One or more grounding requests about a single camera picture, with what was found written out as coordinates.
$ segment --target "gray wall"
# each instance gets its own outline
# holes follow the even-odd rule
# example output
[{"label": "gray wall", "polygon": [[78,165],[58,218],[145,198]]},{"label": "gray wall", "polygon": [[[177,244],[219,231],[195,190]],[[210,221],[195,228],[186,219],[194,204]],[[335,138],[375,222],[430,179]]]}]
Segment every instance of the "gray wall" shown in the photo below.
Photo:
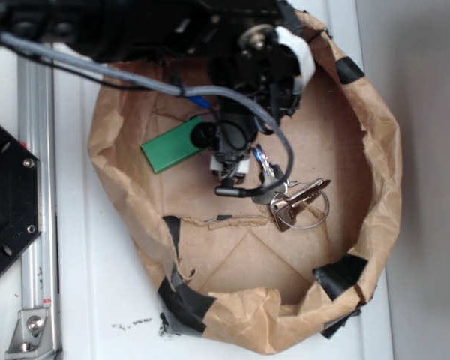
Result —
[{"label": "gray wall", "polygon": [[396,360],[450,359],[450,0],[357,0],[365,72],[403,133],[388,263]]}]

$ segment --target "silver key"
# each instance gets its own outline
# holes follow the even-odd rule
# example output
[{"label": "silver key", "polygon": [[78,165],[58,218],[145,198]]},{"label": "silver key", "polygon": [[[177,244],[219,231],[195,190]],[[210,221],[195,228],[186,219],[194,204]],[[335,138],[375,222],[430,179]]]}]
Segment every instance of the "silver key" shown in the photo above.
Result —
[{"label": "silver key", "polygon": [[[258,144],[255,148],[252,148],[252,152],[260,165],[262,165],[262,188],[267,188],[268,186],[276,183],[278,179],[284,177],[284,173],[282,172],[282,169],[279,165],[273,165],[269,163],[269,159],[265,155],[265,152],[263,151],[263,148],[260,144]],[[276,188],[271,189],[270,191],[262,195],[252,197],[252,200],[257,204],[268,205],[274,198],[275,194],[286,194],[287,191],[288,184],[287,181],[285,181],[283,184],[278,185]]]},{"label": "silver key", "polygon": [[300,205],[303,202],[312,203],[320,195],[320,191],[329,184],[330,180],[319,178],[290,198],[284,193],[277,194],[270,203],[270,212],[277,223],[278,229],[286,231],[290,228],[290,225],[295,225],[297,215],[303,210]]}]

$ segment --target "paper bag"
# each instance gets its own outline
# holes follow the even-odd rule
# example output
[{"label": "paper bag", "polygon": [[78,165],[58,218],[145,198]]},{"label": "paper bag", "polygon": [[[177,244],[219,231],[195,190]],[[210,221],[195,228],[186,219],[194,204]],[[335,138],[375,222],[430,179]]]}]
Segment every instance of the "paper bag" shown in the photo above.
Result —
[{"label": "paper bag", "polygon": [[[209,151],[152,171],[140,146],[203,109],[155,91],[100,91],[91,160],[174,332],[264,354],[317,332],[331,336],[371,300],[398,237],[397,122],[326,26],[307,13],[299,17],[317,71],[299,111],[281,127],[295,152],[291,180],[331,179],[331,212],[315,229],[280,232],[266,205],[216,196]],[[179,69],[188,86],[209,83],[202,60],[117,66],[163,81]],[[276,136],[259,135],[256,142],[284,168],[286,153]],[[243,187],[260,185],[259,171],[253,164]],[[323,216],[316,208],[307,211]]]}]

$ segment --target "green object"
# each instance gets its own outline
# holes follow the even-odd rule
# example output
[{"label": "green object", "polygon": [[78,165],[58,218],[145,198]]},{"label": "green object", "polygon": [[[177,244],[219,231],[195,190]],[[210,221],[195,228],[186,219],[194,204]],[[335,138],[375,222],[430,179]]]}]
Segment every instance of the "green object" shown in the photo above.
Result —
[{"label": "green object", "polygon": [[202,118],[197,116],[142,145],[155,173],[161,173],[203,150],[191,142],[192,130],[202,122]]}]

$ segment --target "wire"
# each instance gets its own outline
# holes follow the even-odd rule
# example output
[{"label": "wire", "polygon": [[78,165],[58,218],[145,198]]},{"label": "wire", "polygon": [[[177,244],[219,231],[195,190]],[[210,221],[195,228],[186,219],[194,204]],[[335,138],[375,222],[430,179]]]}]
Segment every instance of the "wire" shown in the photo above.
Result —
[{"label": "wire", "polygon": [[125,91],[145,91],[145,90],[150,90],[149,88],[144,88],[143,86],[120,85],[120,84],[115,84],[114,82],[108,82],[106,80],[98,79],[96,77],[88,75],[87,73],[84,73],[82,71],[78,71],[78,70],[75,70],[75,69],[70,69],[69,67],[65,67],[65,66],[62,66],[62,65],[59,65],[59,64],[55,64],[55,63],[53,63],[51,61],[47,61],[47,60],[45,60],[43,58],[40,58],[40,57],[38,57],[36,55],[25,54],[24,52],[21,52],[21,51],[19,51],[17,49],[14,49],[13,47],[9,47],[9,46],[6,46],[6,47],[9,50],[11,50],[14,53],[16,53],[18,56],[20,56],[20,57],[22,57],[24,59],[30,60],[31,62],[35,62],[37,64],[44,65],[44,66],[47,66],[47,67],[52,68],[52,69],[58,69],[58,70],[61,70],[61,71],[65,71],[67,73],[70,73],[70,74],[73,74],[73,75],[77,75],[79,77],[83,77],[83,78],[85,78],[87,80],[90,80],[90,81],[92,81],[94,83],[98,83],[100,85],[107,86],[107,87],[112,88],[112,89],[125,90]]},{"label": "wire", "polygon": [[168,95],[183,96],[186,98],[193,96],[217,95],[234,100],[244,107],[247,107],[255,116],[257,116],[259,119],[262,119],[267,125],[270,126],[270,128],[276,133],[277,137],[285,148],[288,161],[284,177],[278,179],[274,184],[271,184],[268,187],[257,187],[255,189],[237,188],[233,194],[229,192],[229,196],[249,197],[254,196],[257,193],[264,194],[265,192],[271,191],[280,186],[290,177],[293,168],[294,155],[292,146],[288,142],[287,137],[280,129],[277,122],[265,109],[263,109],[258,103],[255,103],[250,98],[238,93],[237,91],[232,90],[231,88],[224,88],[223,86],[217,85],[203,85],[183,89],[178,86],[166,84],[155,79],[150,79],[146,76],[141,76],[135,73],[129,73],[124,70],[115,69],[113,67],[96,64],[92,61],[87,61],[76,56],[65,54],[63,52],[57,52],[38,43],[20,39],[7,32],[0,33],[0,44],[6,47],[13,47],[25,53],[32,53],[40,57],[52,59],[56,62],[61,62],[75,68],[80,68],[96,74],[101,74],[107,77],[112,77],[118,80],[133,83],[138,86],[143,86],[147,89],[163,92],[164,94]]}]

